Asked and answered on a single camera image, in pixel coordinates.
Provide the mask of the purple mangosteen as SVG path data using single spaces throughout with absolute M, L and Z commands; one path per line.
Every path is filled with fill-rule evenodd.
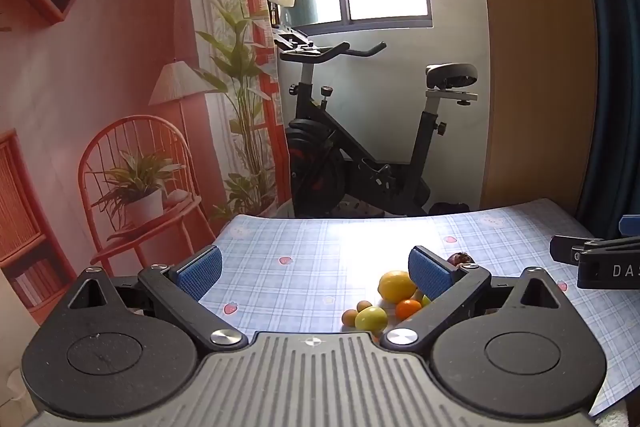
M 475 260 L 467 253 L 454 253 L 452 254 L 447 261 L 450 265 L 472 265 Z

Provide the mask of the lemon with pointed tip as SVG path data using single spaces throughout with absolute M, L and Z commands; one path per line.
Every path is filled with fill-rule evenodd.
M 410 299 L 415 292 L 416 284 L 406 271 L 387 272 L 378 282 L 378 293 L 383 300 L 393 305 Z

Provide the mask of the brown longan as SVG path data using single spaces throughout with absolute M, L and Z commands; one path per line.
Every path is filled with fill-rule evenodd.
M 370 303 L 370 301 L 361 300 L 361 301 L 359 301 L 359 303 L 357 303 L 357 311 L 361 312 L 362 310 L 367 309 L 370 306 L 372 306 L 372 303 Z
M 356 309 L 348 309 L 342 315 L 342 323 L 346 327 L 354 327 L 358 311 Z

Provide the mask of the upper middle mandarin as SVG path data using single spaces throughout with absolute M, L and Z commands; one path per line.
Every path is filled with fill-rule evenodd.
M 397 303 L 395 307 L 395 317 L 399 322 L 407 320 L 413 314 L 422 310 L 422 303 L 419 300 L 405 299 Z

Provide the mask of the blue plaid tablecloth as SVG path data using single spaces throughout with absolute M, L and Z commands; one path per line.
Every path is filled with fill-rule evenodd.
M 381 301 L 378 281 L 407 270 L 420 245 L 446 259 L 469 254 L 498 277 L 543 267 L 589 325 L 608 360 L 592 413 L 639 387 L 638 291 L 590 291 L 577 271 L 552 260 L 555 235 L 587 236 L 555 202 L 419 218 L 354 220 L 234 218 L 216 244 L 220 279 L 200 303 L 247 336 L 258 331 L 337 332 L 341 316 L 360 300 Z

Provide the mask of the black exercise bike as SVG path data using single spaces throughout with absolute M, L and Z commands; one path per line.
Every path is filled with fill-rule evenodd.
M 356 50 L 347 42 L 317 46 L 305 34 L 282 25 L 272 28 L 282 61 L 302 66 L 298 83 L 288 88 L 295 96 L 295 115 L 285 129 L 290 156 L 292 202 L 296 215 L 326 217 L 345 196 L 394 216 L 422 217 L 431 189 L 422 178 L 433 136 L 446 132 L 438 119 L 439 103 L 451 100 L 469 106 L 477 95 L 466 91 L 477 82 L 472 64 L 446 63 L 425 69 L 425 106 L 410 160 L 385 162 L 375 159 L 327 110 L 333 88 L 320 89 L 314 101 L 314 68 L 341 55 L 368 58 L 386 49 L 384 42 Z

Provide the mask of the wooden wardrobe panel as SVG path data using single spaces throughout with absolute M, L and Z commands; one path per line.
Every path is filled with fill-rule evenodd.
M 490 51 L 484 207 L 582 191 L 596 113 L 593 0 L 486 0 Z

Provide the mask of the printed room backdrop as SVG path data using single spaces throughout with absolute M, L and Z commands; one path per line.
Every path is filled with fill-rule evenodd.
M 1 302 L 41 323 L 291 197 L 266 0 L 1 0 Z

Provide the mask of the dark blue curtain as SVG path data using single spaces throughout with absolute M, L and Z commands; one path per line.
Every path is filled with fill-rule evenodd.
M 618 235 L 639 212 L 639 0 L 593 0 L 596 116 L 576 217 L 594 236 Z

